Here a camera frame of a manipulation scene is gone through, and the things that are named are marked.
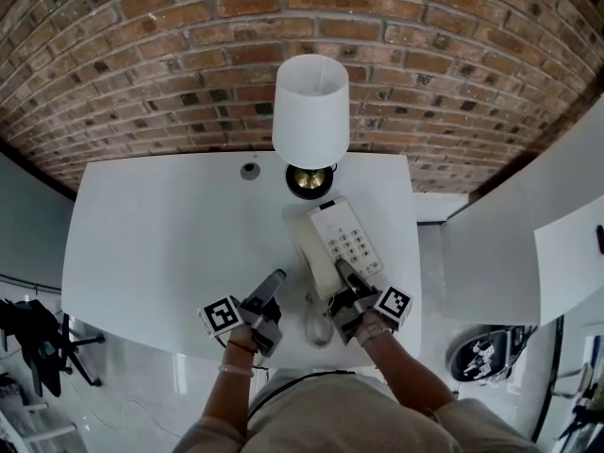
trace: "forearm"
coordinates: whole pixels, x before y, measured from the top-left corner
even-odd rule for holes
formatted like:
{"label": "forearm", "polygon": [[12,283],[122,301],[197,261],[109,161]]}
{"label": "forearm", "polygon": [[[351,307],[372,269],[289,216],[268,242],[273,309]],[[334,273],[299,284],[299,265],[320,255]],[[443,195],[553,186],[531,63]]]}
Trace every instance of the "forearm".
{"label": "forearm", "polygon": [[446,385],[410,356],[390,332],[367,341],[364,349],[401,405],[426,413],[455,401]]}
{"label": "forearm", "polygon": [[[231,343],[226,344],[223,364],[251,372],[253,360],[253,354]],[[211,390],[203,416],[226,421],[245,436],[250,382],[251,377],[221,371]]]}

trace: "brick wall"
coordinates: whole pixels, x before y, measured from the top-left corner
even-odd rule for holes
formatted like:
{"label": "brick wall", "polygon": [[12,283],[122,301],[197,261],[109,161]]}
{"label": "brick wall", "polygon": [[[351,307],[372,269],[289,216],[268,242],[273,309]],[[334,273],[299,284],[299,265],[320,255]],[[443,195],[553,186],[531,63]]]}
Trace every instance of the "brick wall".
{"label": "brick wall", "polygon": [[0,0],[0,139],[77,189],[91,160],[271,149],[277,66],[350,75],[351,150],[472,192],[586,110],[604,0]]}

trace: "shirt sleeve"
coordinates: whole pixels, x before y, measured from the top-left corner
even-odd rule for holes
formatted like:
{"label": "shirt sleeve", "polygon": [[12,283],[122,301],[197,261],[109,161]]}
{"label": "shirt sleeve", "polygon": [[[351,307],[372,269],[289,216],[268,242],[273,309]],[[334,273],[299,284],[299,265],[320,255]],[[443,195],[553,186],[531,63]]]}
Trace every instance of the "shirt sleeve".
{"label": "shirt sleeve", "polygon": [[201,418],[182,437],[173,453],[237,453],[245,438],[237,429],[217,418]]}
{"label": "shirt sleeve", "polygon": [[476,399],[449,403],[434,416],[465,453],[539,453],[535,443]]}

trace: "table lamp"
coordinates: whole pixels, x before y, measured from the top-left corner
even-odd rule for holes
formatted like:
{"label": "table lamp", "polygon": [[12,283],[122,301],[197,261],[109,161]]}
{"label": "table lamp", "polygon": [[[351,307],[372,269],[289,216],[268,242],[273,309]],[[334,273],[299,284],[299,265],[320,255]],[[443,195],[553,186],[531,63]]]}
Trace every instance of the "table lamp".
{"label": "table lamp", "polygon": [[348,72],[325,56],[297,56],[277,71],[273,146],[289,164],[288,187],[313,200],[329,191],[331,166],[350,142]]}

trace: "lamp base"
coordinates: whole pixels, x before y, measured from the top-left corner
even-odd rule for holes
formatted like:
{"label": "lamp base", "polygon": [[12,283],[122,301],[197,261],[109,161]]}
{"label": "lamp base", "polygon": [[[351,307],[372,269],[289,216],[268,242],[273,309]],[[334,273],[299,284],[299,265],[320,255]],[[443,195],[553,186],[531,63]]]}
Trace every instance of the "lamp base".
{"label": "lamp base", "polygon": [[318,170],[303,170],[288,166],[285,181],[290,191],[303,200],[316,200],[325,196],[333,184],[333,170],[321,168]]}

